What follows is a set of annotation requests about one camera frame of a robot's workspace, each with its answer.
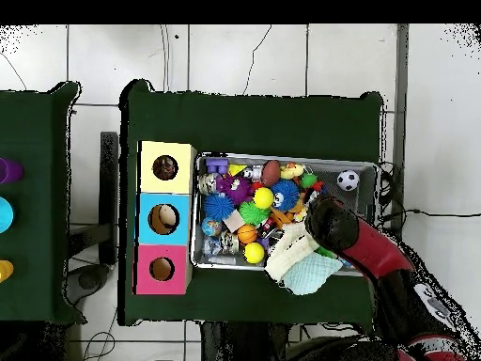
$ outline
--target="stacked cubes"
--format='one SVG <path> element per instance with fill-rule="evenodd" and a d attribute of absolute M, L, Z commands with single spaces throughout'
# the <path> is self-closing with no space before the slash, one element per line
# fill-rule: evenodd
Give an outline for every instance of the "stacked cubes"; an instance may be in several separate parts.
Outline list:
<path fill-rule="evenodd" d="M 188 246 L 195 149 L 142 141 L 137 156 L 133 293 L 185 294 L 192 275 Z"/>

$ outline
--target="blue cup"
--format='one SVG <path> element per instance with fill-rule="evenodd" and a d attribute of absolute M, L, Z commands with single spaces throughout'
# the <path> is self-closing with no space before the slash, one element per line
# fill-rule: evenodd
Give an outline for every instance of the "blue cup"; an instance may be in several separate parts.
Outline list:
<path fill-rule="evenodd" d="M 7 231 L 13 222 L 13 208 L 0 196 L 0 234 Z"/>

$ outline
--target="yellow cube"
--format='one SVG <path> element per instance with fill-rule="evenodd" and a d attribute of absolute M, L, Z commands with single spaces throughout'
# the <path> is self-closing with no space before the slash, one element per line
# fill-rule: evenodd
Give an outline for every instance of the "yellow cube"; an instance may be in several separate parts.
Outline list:
<path fill-rule="evenodd" d="M 141 141 L 137 152 L 142 193 L 189 195 L 193 192 L 196 150 L 190 144 Z"/>

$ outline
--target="green tablecloth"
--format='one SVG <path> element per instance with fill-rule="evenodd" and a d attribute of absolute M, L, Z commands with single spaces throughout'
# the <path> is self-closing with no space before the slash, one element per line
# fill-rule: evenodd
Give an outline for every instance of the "green tablecloth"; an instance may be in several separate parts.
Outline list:
<path fill-rule="evenodd" d="M 120 235 L 126 253 L 119 269 L 119 321 L 357 322 L 369 329 L 371 296 L 361 277 L 334 275 L 318 292 L 294 296 L 263 273 L 194 269 L 186 295 L 133 295 L 135 152 L 137 141 L 152 140 L 188 143 L 198 151 L 377 163 L 380 94 L 274 98 L 149 88 L 147 81 L 133 81 L 120 98 L 120 218 L 127 218 L 127 228 Z"/>
<path fill-rule="evenodd" d="M 69 108 L 75 83 L 48 93 L 0 92 L 0 157 L 23 164 L 22 180 L 0 184 L 15 210 L 0 234 L 0 259 L 13 275 L 0 284 L 0 321 L 78 322 L 63 297 L 68 248 Z"/>

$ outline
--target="blue spiky ball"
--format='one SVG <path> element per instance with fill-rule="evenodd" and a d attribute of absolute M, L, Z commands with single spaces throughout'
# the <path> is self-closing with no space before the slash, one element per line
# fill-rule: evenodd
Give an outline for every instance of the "blue spiky ball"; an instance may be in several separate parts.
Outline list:
<path fill-rule="evenodd" d="M 274 194 L 272 205 L 280 212 L 287 212 L 294 208 L 299 199 L 297 185 L 291 180 L 279 180 L 271 187 L 271 191 Z"/>
<path fill-rule="evenodd" d="M 207 217 L 222 222 L 234 211 L 234 204 L 228 196 L 207 196 L 204 201 L 204 212 Z"/>

